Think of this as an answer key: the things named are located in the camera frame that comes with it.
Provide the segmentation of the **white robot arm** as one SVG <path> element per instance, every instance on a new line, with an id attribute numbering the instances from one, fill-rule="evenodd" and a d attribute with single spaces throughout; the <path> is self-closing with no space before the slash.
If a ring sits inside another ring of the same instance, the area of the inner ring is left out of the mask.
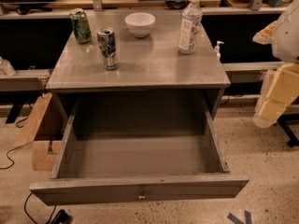
<path id="1" fill-rule="evenodd" d="M 254 37 L 262 45 L 270 44 L 274 57 L 283 61 L 276 71 L 268 70 L 263 78 L 261 96 L 253 122 L 261 128 L 272 126 L 299 97 L 299 0 Z"/>

